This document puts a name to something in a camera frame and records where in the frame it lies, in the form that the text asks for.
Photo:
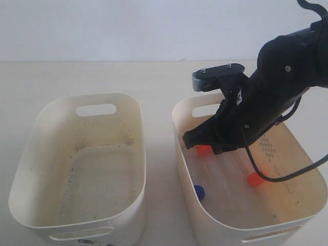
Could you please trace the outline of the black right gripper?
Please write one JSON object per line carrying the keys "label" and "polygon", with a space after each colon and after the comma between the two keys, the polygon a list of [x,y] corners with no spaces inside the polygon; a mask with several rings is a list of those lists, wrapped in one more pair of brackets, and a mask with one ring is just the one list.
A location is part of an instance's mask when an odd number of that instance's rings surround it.
{"label": "black right gripper", "polygon": [[210,145],[215,155],[251,145],[283,121],[283,113],[299,103],[308,89],[308,84],[292,72],[274,75],[256,69],[250,77],[244,77],[237,92],[222,101],[215,115],[218,140],[213,128],[203,123],[184,133],[184,145],[187,149]]}

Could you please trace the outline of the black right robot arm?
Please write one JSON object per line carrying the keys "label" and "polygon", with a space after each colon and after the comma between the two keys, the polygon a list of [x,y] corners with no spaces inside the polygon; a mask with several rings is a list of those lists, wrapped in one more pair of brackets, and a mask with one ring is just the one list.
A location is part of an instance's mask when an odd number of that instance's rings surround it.
{"label": "black right robot arm", "polygon": [[215,153],[250,145],[309,88],[327,87],[327,27],[281,35],[260,50],[257,68],[246,76],[238,63],[192,74],[195,91],[224,95],[215,115],[185,132],[187,148],[210,145]]}

